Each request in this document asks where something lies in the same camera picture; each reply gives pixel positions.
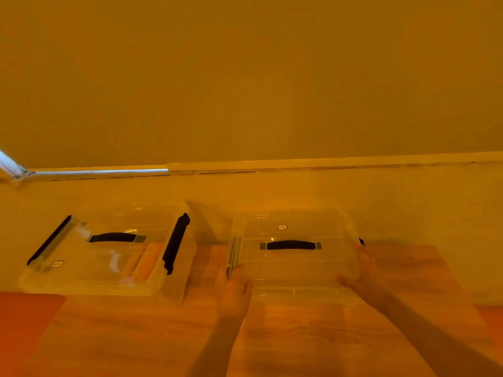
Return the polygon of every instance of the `label sticker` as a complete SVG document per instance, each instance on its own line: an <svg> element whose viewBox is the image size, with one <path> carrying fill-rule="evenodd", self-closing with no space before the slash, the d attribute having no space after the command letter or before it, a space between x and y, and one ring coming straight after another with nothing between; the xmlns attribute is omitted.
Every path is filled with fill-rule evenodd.
<svg viewBox="0 0 503 377"><path fill-rule="evenodd" d="M64 260L55 260L54 263L51 265L51 268L60 268L63 266Z"/></svg>

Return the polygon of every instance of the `wall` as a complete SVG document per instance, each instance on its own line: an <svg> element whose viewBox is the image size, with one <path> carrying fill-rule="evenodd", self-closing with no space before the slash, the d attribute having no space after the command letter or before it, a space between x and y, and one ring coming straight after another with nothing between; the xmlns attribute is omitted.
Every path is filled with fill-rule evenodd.
<svg viewBox="0 0 503 377"><path fill-rule="evenodd" d="M503 0L0 0L28 168L503 150Z"/></svg>
<svg viewBox="0 0 503 377"><path fill-rule="evenodd" d="M338 206L370 243L436 245L478 304L503 304L503 164L281 171L0 185L0 290L68 214L139 198L186 200L200 243L226 243L237 210Z"/></svg>

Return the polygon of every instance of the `orange floor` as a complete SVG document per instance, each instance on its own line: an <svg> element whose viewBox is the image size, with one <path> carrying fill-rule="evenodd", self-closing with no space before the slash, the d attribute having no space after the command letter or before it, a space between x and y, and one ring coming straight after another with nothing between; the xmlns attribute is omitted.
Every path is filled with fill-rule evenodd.
<svg viewBox="0 0 503 377"><path fill-rule="evenodd" d="M0 293L1 375L14 377L20 372L63 303L64 298L56 295ZM503 307L476 308L503 352Z"/></svg>

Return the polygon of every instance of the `storage box lid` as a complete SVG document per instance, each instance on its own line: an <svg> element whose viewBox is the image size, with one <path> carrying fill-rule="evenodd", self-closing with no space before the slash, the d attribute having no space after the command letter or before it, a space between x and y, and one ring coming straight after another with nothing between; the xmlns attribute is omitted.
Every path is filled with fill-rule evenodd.
<svg viewBox="0 0 503 377"><path fill-rule="evenodd" d="M351 219L337 209L241 213L232 225L229 272L242 264L255 298L336 301L353 294L334 274L359 275L351 240L359 240Z"/></svg>
<svg viewBox="0 0 503 377"><path fill-rule="evenodd" d="M31 293L147 296L173 273L185 203L139 202L69 215L27 261Z"/></svg>

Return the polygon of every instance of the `wood grain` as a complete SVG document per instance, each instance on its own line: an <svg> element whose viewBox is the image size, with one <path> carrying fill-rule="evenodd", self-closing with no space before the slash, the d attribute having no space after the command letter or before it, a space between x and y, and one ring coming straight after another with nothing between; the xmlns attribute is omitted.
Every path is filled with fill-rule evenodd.
<svg viewBox="0 0 503 377"><path fill-rule="evenodd" d="M494 342L435 247L368 246L393 290L421 314L497 359ZM225 246L199 246L180 307L98 310L68 299L21 376L183 376L216 316ZM428 376L416 350L366 304L252 302L233 376Z"/></svg>

